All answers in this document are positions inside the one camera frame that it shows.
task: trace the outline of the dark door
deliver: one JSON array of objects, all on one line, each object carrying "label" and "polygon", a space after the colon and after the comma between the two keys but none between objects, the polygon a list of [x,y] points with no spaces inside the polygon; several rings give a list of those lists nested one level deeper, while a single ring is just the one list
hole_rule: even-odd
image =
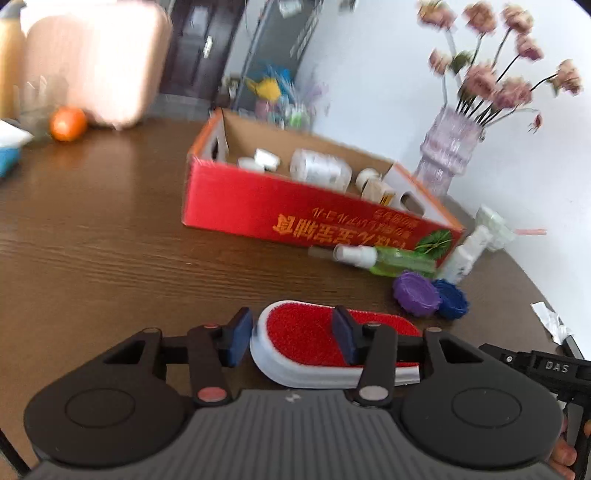
[{"label": "dark door", "polygon": [[177,0],[160,91],[211,101],[217,94],[245,0]]}]

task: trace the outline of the yellow bottle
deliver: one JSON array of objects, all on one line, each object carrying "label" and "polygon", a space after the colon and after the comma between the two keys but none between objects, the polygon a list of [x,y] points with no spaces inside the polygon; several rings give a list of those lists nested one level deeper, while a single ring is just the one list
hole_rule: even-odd
[{"label": "yellow bottle", "polygon": [[0,118],[16,118],[15,95],[21,86],[25,35],[21,30],[22,0],[11,0],[0,10]]}]

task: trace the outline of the white bottle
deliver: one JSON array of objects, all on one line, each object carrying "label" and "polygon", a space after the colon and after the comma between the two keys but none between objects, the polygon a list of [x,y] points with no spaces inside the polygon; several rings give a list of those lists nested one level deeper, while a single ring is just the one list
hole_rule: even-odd
[{"label": "white bottle", "polygon": [[394,189],[382,181],[382,176],[373,168],[360,171],[355,186],[361,192],[361,198],[368,202],[388,206],[395,196]]},{"label": "white bottle", "polygon": [[476,260],[492,240],[493,235],[484,225],[479,225],[462,245],[449,256],[437,272],[437,278],[447,280],[454,285],[472,271]]},{"label": "white bottle", "polygon": [[340,158],[298,149],[290,163],[290,176],[319,187],[344,192],[351,182],[351,167]]}]

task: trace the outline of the cardboard box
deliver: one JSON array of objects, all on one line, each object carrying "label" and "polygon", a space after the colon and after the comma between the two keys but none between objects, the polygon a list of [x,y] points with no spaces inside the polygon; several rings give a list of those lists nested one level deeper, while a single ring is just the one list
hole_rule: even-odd
[{"label": "cardboard box", "polygon": [[[235,165],[240,157],[254,156],[257,148],[281,158],[276,173]],[[353,169],[347,192],[292,181],[289,163],[298,148],[345,160]],[[360,198],[354,179],[367,167],[384,174],[394,188],[396,208]],[[439,262],[463,232],[462,225],[400,165],[221,110],[189,151],[183,223],[302,246],[388,245],[420,251]]]}]

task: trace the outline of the yellow toy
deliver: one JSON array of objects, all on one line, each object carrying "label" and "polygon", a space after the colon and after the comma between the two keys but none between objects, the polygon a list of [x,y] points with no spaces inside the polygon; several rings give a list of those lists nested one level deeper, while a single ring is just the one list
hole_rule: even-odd
[{"label": "yellow toy", "polygon": [[275,79],[266,78],[257,83],[246,78],[244,79],[244,82],[246,83],[246,86],[257,95],[257,97],[268,100],[269,102],[276,102],[281,96],[279,84]]}]

